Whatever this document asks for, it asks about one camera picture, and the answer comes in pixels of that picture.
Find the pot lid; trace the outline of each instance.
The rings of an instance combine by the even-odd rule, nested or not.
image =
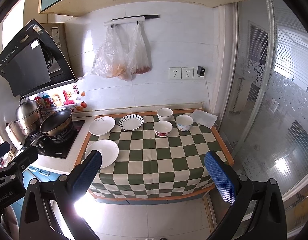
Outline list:
[[[16,121],[24,119],[39,108],[39,105],[34,100],[26,100],[21,103],[16,109]]]

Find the white countertop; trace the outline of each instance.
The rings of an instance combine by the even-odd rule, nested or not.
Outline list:
[[[53,158],[39,154],[38,159],[31,166],[59,174],[69,174],[72,171],[77,160],[79,151],[81,150],[83,142],[88,133],[89,125],[93,120],[95,120],[95,116],[73,118],[73,120],[85,120],[85,123],[79,131],[66,159]]]

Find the stove knob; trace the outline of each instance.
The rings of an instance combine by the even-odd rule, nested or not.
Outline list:
[[[43,142],[39,142],[38,143],[38,147],[41,149],[41,148],[43,148],[44,147],[44,143]]]

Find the electrical outlet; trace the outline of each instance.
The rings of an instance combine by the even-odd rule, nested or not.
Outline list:
[[[193,79],[194,68],[184,67],[182,68],[182,79]]]
[[[197,67],[194,68],[194,77],[193,77],[193,79],[196,79],[196,80],[203,80],[203,79],[205,78],[205,76],[206,76],[206,72],[205,72],[204,77],[200,77],[200,76],[197,74]]]
[[[170,67],[169,69],[169,79],[181,79],[182,68],[180,67]]]

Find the table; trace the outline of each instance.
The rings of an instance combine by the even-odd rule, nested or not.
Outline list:
[[[90,191],[94,196],[131,200],[181,198],[213,186],[204,165],[205,153],[214,150],[225,163],[229,163],[227,158],[233,160],[228,152],[224,155],[211,129],[197,123],[187,132],[176,128],[175,118],[190,112],[193,110],[174,111],[170,121],[173,129],[167,138],[154,133],[154,122],[159,121],[155,112],[143,113],[144,125],[135,131],[121,131],[120,116],[115,117],[116,125],[110,133],[89,134],[78,163],[84,160],[89,145],[97,140],[113,140],[119,147],[116,161],[100,169],[93,180]]]

